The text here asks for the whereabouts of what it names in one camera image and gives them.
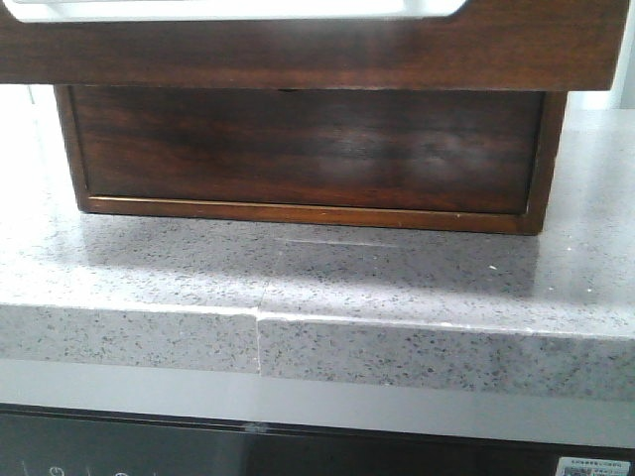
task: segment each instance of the gray countertop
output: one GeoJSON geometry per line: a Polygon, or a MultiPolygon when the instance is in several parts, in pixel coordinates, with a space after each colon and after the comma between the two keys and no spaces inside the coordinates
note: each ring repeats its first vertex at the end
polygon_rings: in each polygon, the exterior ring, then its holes
{"type": "Polygon", "coordinates": [[[635,111],[569,114],[519,237],[82,214],[0,103],[1,358],[635,401],[635,111]]]}

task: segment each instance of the dark wood panel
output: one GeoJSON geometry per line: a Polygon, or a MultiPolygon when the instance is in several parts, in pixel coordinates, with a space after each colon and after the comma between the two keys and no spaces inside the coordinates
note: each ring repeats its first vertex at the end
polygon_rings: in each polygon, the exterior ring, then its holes
{"type": "Polygon", "coordinates": [[[535,233],[542,231],[545,221],[566,108],[567,95],[565,93],[545,95],[524,225],[525,229],[533,230],[535,233]]]}
{"type": "Polygon", "coordinates": [[[90,213],[178,216],[246,221],[320,223],[331,225],[421,228],[480,233],[536,234],[526,215],[450,213],[334,206],[228,203],[196,200],[121,198],[81,194],[79,207],[90,213]]]}
{"type": "Polygon", "coordinates": [[[543,94],[74,86],[96,195],[522,213],[543,94]]]}
{"type": "Polygon", "coordinates": [[[628,0],[469,0],[445,19],[35,25],[0,3],[0,80],[604,89],[627,8],[628,0]]]}

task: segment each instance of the wooden cabinet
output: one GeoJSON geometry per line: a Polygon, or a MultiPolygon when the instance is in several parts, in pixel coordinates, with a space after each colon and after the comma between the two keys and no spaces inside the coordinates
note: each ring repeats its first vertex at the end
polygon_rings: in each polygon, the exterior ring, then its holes
{"type": "Polygon", "coordinates": [[[434,19],[21,24],[93,212],[537,233],[567,91],[608,88],[626,0],[434,19]]]}

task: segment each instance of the label sticker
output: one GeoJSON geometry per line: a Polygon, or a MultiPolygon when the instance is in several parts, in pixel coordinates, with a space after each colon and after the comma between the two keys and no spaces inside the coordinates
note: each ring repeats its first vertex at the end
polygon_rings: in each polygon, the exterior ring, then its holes
{"type": "Polygon", "coordinates": [[[628,476],[631,463],[609,459],[560,458],[556,476],[628,476]]]}

